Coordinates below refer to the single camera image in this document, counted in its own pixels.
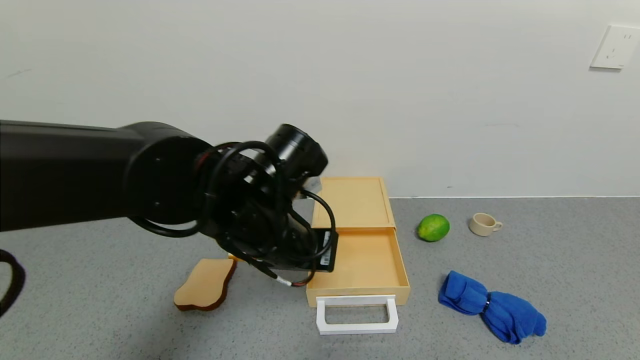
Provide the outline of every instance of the white drawer handle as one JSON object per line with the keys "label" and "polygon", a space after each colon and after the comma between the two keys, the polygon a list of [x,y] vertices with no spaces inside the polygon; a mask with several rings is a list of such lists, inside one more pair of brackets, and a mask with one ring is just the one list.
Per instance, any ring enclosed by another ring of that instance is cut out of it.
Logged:
{"label": "white drawer handle", "polygon": [[[316,297],[316,324],[320,335],[340,334],[389,334],[396,332],[398,312],[395,295],[355,295]],[[387,305],[389,321],[381,323],[326,323],[326,306]]]}

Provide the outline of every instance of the white wall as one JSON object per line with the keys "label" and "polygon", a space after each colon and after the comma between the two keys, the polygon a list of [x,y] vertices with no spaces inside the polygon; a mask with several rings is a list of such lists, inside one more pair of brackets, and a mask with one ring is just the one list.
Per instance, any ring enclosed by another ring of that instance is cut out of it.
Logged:
{"label": "white wall", "polygon": [[391,196],[640,195],[638,0],[0,0],[0,119],[281,122]]}

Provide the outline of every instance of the gray floor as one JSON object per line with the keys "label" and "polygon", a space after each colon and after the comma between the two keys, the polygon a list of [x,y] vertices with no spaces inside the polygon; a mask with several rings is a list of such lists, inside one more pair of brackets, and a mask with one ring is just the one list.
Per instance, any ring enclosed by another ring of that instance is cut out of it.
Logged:
{"label": "gray floor", "polygon": [[[173,292],[200,258],[225,253],[204,236],[160,238],[108,220],[0,234],[0,247],[28,270],[24,293],[0,320],[2,358],[640,358],[640,199],[396,199],[392,207],[412,286],[397,334],[320,336],[304,290],[246,264],[220,308],[181,313]],[[504,229],[471,234],[465,223],[478,211]],[[413,237],[430,213],[451,221],[439,243]],[[440,305],[449,270],[529,300],[547,317],[547,335],[505,344],[480,317]],[[8,274],[2,265],[0,286]],[[328,317],[383,313],[333,309]]]}

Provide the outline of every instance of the black hair tie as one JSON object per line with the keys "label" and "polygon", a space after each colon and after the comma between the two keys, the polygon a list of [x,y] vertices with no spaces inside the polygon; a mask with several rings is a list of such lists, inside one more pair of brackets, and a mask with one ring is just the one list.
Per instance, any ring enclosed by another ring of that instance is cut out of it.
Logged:
{"label": "black hair tie", "polygon": [[484,312],[489,308],[489,304],[491,304],[491,293],[488,293],[486,296],[486,304],[484,305],[481,314],[484,314]]}

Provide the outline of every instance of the bread slice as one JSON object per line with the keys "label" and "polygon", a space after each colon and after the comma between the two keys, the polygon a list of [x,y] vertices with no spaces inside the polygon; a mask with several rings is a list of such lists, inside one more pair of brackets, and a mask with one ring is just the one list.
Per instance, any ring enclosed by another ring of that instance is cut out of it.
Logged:
{"label": "bread slice", "polygon": [[227,286],[235,269],[233,259],[201,259],[175,292],[173,303],[181,311],[216,309],[227,297]]}

